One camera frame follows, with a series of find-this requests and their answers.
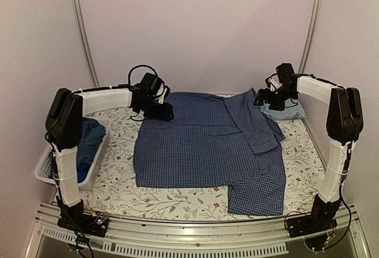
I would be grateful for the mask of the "light blue t-shirt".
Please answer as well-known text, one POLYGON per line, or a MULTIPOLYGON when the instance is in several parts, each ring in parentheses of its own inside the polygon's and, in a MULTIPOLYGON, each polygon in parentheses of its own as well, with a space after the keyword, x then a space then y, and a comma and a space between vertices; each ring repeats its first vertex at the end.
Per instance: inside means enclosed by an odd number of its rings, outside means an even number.
POLYGON ((274 121, 302 120, 307 117, 305 110, 299 102, 296 102, 295 104, 289 102, 286 103, 283 111, 269 109, 268 104, 260 107, 260 109, 265 116, 274 121))

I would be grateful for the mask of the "dark blue checkered shirt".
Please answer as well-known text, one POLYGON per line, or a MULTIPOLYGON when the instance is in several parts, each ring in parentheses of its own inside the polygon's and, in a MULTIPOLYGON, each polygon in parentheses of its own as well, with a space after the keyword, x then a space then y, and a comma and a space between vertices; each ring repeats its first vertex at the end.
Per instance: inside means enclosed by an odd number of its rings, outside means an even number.
POLYGON ((155 189, 225 186, 233 215, 281 215, 286 175, 279 125, 255 106, 256 93, 222 97, 175 92, 174 117, 146 120, 134 146, 136 185, 155 189))

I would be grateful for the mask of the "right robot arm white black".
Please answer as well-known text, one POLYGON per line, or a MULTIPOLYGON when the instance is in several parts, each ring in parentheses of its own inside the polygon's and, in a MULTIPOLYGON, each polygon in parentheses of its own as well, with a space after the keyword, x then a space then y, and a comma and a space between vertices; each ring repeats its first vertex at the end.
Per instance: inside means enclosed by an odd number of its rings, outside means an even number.
POLYGON ((360 93, 357 88, 345 88, 314 75, 295 73, 290 63, 277 66, 274 76, 277 82, 268 77, 266 88, 258 91, 256 106, 268 104, 271 110, 283 111, 286 100, 305 95, 328 107, 326 131, 330 150, 326 174, 306 220, 306 227, 318 232, 334 218, 342 201, 352 151, 364 126, 360 93))

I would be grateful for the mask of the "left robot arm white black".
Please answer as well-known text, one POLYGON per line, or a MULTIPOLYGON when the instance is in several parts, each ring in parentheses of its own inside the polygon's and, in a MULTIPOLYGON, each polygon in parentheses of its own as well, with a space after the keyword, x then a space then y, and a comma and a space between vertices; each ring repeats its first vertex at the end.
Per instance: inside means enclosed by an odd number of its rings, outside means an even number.
POLYGON ((82 137, 82 119, 88 114, 114 108, 130 108, 146 120, 170 121, 172 105, 165 102, 170 88, 151 66, 142 80, 117 86, 78 89, 60 88, 53 99, 45 122, 45 139, 53 150, 61 217, 76 231, 88 226, 83 213, 76 175, 76 154, 82 137))

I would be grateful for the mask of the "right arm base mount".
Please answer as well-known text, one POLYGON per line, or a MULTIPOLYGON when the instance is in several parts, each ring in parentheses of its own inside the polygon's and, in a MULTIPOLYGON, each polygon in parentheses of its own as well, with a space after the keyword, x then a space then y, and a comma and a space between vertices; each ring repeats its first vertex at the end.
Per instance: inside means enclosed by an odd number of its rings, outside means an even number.
POLYGON ((284 227, 288 231, 290 238, 306 236, 326 230, 332 230, 337 227, 334 215, 329 213, 315 212, 311 214, 300 213, 298 217, 284 218, 284 227))

